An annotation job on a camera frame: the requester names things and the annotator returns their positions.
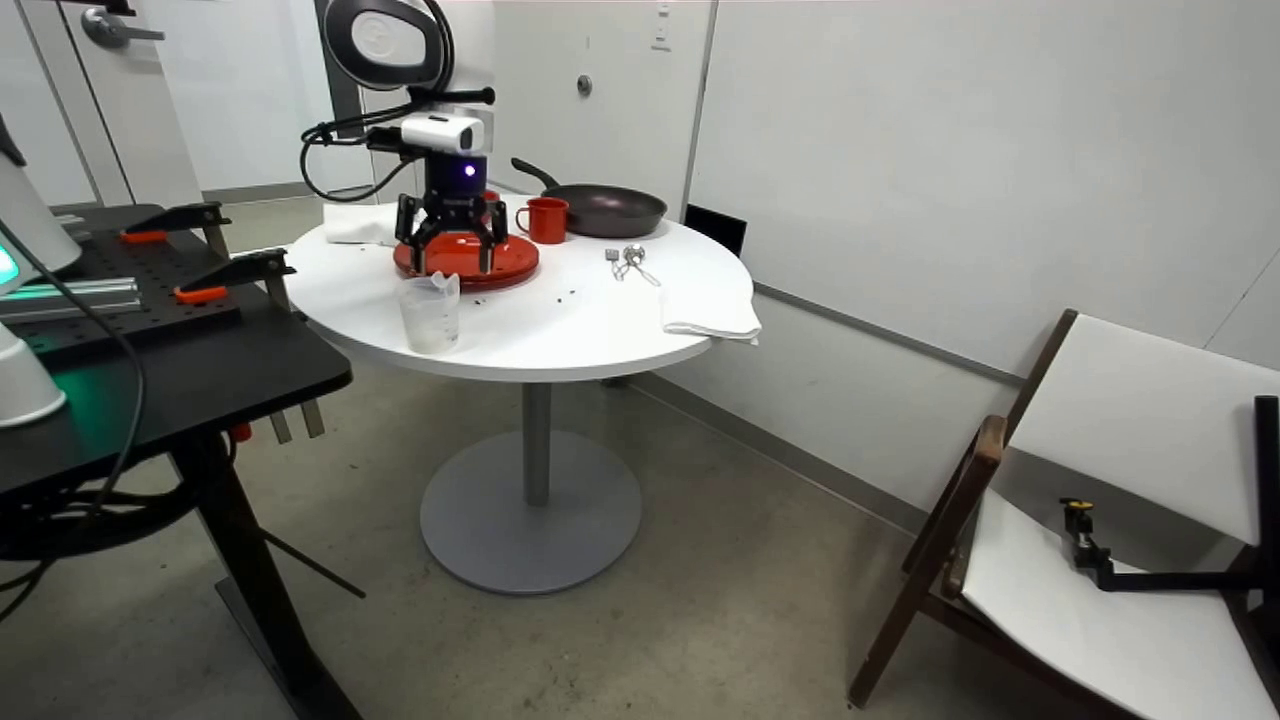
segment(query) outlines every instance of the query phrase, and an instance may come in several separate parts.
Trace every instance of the black cable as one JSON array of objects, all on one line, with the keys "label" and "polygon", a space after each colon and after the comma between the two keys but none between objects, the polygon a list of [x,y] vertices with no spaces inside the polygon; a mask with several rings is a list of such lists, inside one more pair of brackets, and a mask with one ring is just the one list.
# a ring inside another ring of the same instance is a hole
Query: black cable
[{"label": "black cable", "polygon": [[384,192],[411,164],[411,160],[398,160],[384,182],[352,189],[352,192],[325,192],[325,189],[313,186],[313,169],[306,169],[313,148],[315,148],[315,139],[303,139],[303,151],[301,151],[296,169],[301,169],[306,192],[315,192],[327,206],[361,206],[361,202]]},{"label": "black cable", "polygon": [[[67,291],[67,285],[65,285],[59,277],[53,277],[53,273],[44,270],[44,262],[39,262],[2,222],[0,222],[0,231],[2,231],[2,242],[29,262],[29,270],[37,270],[84,321],[91,321],[102,338],[112,338],[112,341],[124,350],[126,364],[131,364],[131,377],[135,377],[131,416],[126,416],[126,432],[124,432],[124,446],[118,446],[118,452],[114,452],[114,465],[112,465],[112,472],[106,472],[106,481],[102,481],[102,496],[112,496],[114,484],[118,484],[118,475],[124,475],[126,452],[131,452],[131,446],[135,446],[135,436],[141,436],[141,425],[142,425],[142,409],[146,409],[146,369],[142,369],[142,360],[135,355],[135,350],[131,350],[102,315],[95,315],[75,291]],[[53,565],[55,565],[55,549],[29,574],[24,586],[13,586],[13,590],[21,590],[21,595],[16,595],[13,606],[2,606],[0,625],[37,591],[37,586],[44,581],[44,574],[49,574]]]}]

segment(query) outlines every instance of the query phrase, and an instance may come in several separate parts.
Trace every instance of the table pedestal base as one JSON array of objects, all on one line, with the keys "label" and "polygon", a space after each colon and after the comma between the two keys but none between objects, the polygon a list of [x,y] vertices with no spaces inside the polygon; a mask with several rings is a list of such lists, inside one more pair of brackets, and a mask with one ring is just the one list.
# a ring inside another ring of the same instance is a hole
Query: table pedestal base
[{"label": "table pedestal base", "polygon": [[[426,484],[419,529],[458,581],[537,595],[600,576],[639,529],[639,484],[600,446],[540,430],[481,440]],[[528,452],[545,458],[549,491],[528,489]]]}]

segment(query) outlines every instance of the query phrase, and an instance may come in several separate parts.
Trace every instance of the concrete floor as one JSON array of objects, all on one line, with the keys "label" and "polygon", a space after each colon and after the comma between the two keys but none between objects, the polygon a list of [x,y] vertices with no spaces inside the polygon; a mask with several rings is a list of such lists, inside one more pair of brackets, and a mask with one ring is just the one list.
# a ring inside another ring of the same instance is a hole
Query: concrete floor
[{"label": "concrete floor", "polygon": [[[313,202],[228,212],[240,247],[315,224]],[[556,425],[639,475],[643,529],[613,574],[540,602],[443,576],[414,529],[430,467],[516,430],[516,389],[355,360],[355,383],[327,395],[325,416],[325,440],[276,446],[260,425],[240,475],[265,529],[367,590],[352,602],[276,555],[315,653],[371,720],[1088,716],[933,619],[907,631],[873,709],[844,709],[907,538],[643,383],[556,392]],[[162,460],[126,475],[169,481]],[[0,716],[285,720],[287,703],[210,591],[221,576],[197,517],[55,565],[0,625]]]}]

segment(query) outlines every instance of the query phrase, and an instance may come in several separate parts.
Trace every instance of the black pan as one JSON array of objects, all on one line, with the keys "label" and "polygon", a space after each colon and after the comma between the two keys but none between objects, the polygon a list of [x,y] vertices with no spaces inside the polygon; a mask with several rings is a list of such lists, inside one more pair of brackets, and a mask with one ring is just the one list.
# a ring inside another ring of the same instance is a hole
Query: black pan
[{"label": "black pan", "polygon": [[511,155],[516,172],[545,182],[545,198],[560,198],[569,206],[569,231],[602,236],[602,242],[635,242],[652,236],[663,222],[666,206],[630,189],[613,186],[556,186],[545,169]]}]

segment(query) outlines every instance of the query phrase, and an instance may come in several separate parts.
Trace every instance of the round white table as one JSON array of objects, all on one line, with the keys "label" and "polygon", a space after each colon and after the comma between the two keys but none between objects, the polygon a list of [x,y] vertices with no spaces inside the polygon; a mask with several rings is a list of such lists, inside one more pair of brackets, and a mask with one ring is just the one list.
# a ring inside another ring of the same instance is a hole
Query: round white table
[{"label": "round white table", "polygon": [[458,341],[408,350],[391,270],[391,206],[381,242],[338,243],[319,227],[287,247],[290,306],[344,351],[395,369],[522,383],[522,432],[457,452],[426,484],[419,529],[426,554],[458,581],[492,591],[556,591],[593,581],[626,554],[639,529],[639,484],[600,446],[552,432],[552,383],[635,377],[679,364],[706,338],[663,331],[663,288],[695,288],[706,306],[749,306],[749,270],[715,242],[663,222],[643,270],[615,277],[615,242],[540,243],[531,279],[458,299]]}]

